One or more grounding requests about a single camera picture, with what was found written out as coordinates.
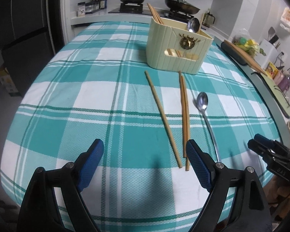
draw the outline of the spoon handle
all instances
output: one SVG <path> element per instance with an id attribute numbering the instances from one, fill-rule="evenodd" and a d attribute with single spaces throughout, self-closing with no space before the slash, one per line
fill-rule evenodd
<path id="1" fill-rule="evenodd" d="M 220 158 L 220 155 L 219 155 L 219 152 L 218 152 L 218 146 L 217 146 L 217 143 L 216 143 L 215 136 L 214 136 L 213 130 L 211 128 L 211 125 L 209 124 L 208 119 L 207 119 L 205 113 L 202 113 L 202 115 L 203 115 L 203 118 L 205 120 L 207 129 L 209 130 L 209 133 L 211 135 L 211 138 L 212 138 L 212 141 L 213 141 L 213 144 L 214 144 L 215 153 L 216 153 L 216 156 L 217 156 L 217 161 L 218 162 L 221 162 L 221 158 Z"/>

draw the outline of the table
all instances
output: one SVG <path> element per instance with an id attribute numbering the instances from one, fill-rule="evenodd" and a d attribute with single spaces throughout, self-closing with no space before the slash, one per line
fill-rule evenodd
<path id="1" fill-rule="evenodd" d="M 178 73 L 146 63 L 149 24 L 99 22 L 67 44 L 25 95 L 5 143 L 1 180 L 18 204 L 36 167 L 62 167 L 95 138 L 104 155 L 82 197 L 102 231 L 188 231 L 208 192 L 190 167 L 179 169 L 144 71 L 151 76 L 182 155 Z M 262 98 L 246 75 L 213 43 L 197 75 L 184 74 L 191 138 L 216 160 L 205 122 L 193 105 L 201 91 L 222 162 L 255 168 L 264 186 L 272 174 L 249 151 L 256 133 L 279 140 Z M 65 226 L 73 229 L 60 193 Z M 227 217 L 230 189 L 220 220 Z"/>

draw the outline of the blue gripper pad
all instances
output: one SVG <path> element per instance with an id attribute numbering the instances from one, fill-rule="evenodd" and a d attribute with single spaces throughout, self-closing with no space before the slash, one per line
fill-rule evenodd
<path id="1" fill-rule="evenodd" d="M 79 172 L 79 181 L 76 186 L 79 192 L 82 192 L 83 189 L 88 187 L 90 184 L 93 174 L 95 173 L 104 153 L 103 141 L 101 139 L 96 139 L 88 151 L 91 151 L 91 153 Z"/>
<path id="2" fill-rule="evenodd" d="M 212 160 L 210 161 L 208 159 L 210 156 L 205 156 L 206 154 L 202 152 L 193 139 L 187 141 L 186 153 L 201 186 L 210 192 L 215 177 L 215 169 L 212 165 L 214 163 L 213 159 L 210 158 Z"/>
<path id="3" fill-rule="evenodd" d="M 274 148 L 274 142 L 268 138 L 265 138 L 264 136 L 260 135 L 260 134 L 256 134 L 254 136 L 254 140 L 256 140 L 257 142 L 261 143 L 262 145 L 264 145 L 266 148 L 268 149 L 273 149 Z"/>

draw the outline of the purple container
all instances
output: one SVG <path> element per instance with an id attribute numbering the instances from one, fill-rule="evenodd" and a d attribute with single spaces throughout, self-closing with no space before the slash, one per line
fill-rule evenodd
<path id="1" fill-rule="evenodd" d="M 285 76 L 282 81 L 278 84 L 278 87 L 282 92 L 285 92 L 290 88 L 290 76 Z"/>

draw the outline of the wooden chopstick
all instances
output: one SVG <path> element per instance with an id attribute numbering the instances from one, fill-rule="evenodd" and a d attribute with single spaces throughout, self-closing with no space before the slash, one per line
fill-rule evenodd
<path id="1" fill-rule="evenodd" d="M 182 104 L 182 119 L 183 119 L 183 157 L 186 158 L 186 138 L 187 138 L 187 123 L 186 123 L 186 104 L 183 86 L 182 73 L 179 71 L 179 87 L 181 89 L 181 104 Z"/>
<path id="2" fill-rule="evenodd" d="M 205 14 L 203 13 L 202 14 L 202 17 L 201 17 L 201 21 L 200 21 L 200 26 L 199 26 L 198 34 L 200 34 L 200 32 L 201 32 L 201 26 L 202 26 L 202 23 L 203 23 L 203 20 L 204 20 L 204 16 L 205 16 Z"/>
<path id="3" fill-rule="evenodd" d="M 160 103 L 160 100 L 159 100 L 159 97 L 158 97 L 157 92 L 156 92 L 156 90 L 155 90 L 155 87 L 154 87 L 154 85 L 153 85 L 153 83 L 152 83 L 152 80 L 151 80 L 151 78 L 150 78 L 150 76 L 149 76 L 149 73 L 148 73 L 147 71 L 145 71 L 145 75 L 146 75 L 146 78 L 147 78 L 147 80 L 148 80 L 148 83 L 149 83 L 150 89 L 152 90 L 152 94 L 153 94 L 153 96 L 154 96 L 154 99 L 155 99 L 155 101 L 156 101 L 156 104 L 157 104 L 157 106 L 158 106 L 158 109 L 159 109 L 159 112 L 160 112 L 160 115 L 161 115 L 161 118 L 162 118 L 163 124 L 164 124 L 164 126 L 165 126 L 166 132 L 167 132 L 167 134 L 168 134 L 169 141 L 170 141 L 171 147 L 172 147 L 172 149 L 173 149 L 173 153 L 174 153 L 175 158 L 176 158 L 176 161 L 177 161 L 177 165 L 178 165 L 179 168 L 182 168 L 182 167 L 183 167 L 183 165 L 182 165 L 182 161 L 181 161 L 181 159 L 180 159 L 180 157 L 179 157 L 179 153 L 178 153 L 178 150 L 177 150 L 177 148 L 176 148 L 176 143 L 175 143 L 175 140 L 174 140 L 174 137 L 173 137 L 173 134 L 172 134 L 171 128 L 170 128 L 170 126 L 169 126 L 168 120 L 167 120 L 167 118 L 166 118 L 166 115 L 165 115 L 165 113 L 164 113 L 163 107 L 162 107 L 162 105 L 161 105 L 161 103 Z"/>
<path id="4" fill-rule="evenodd" d="M 155 10 L 155 8 L 154 8 L 153 6 L 151 6 L 150 3 L 147 3 L 147 6 L 148 6 L 150 12 L 152 13 L 152 16 L 153 16 L 154 20 L 155 20 L 157 23 L 160 23 L 160 24 L 162 24 L 162 25 L 165 25 L 165 24 L 162 22 L 161 17 L 160 17 L 160 15 L 158 14 L 158 12 Z M 169 54 L 169 55 L 173 55 L 173 54 L 172 54 L 172 51 L 171 51 L 170 49 L 167 49 L 167 50 L 168 50 L 168 54 Z M 179 53 L 178 50 L 175 50 L 175 53 L 176 53 L 176 55 L 177 55 L 178 57 L 182 57 L 182 55 Z"/>
<path id="5" fill-rule="evenodd" d="M 186 112 L 186 142 L 190 139 L 190 117 L 189 117 L 189 104 L 188 104 L 188 97 L 187 97 L 187 87 L 186 87 L 186 81 L 184 76 L 182 75 L 182 81 L 183 81 L 183 91 L 184 91 L 184 100 L 185 100 L 185 112 Z M 186 171 L 189 171 L 189 160 L 186 156 Z"/>

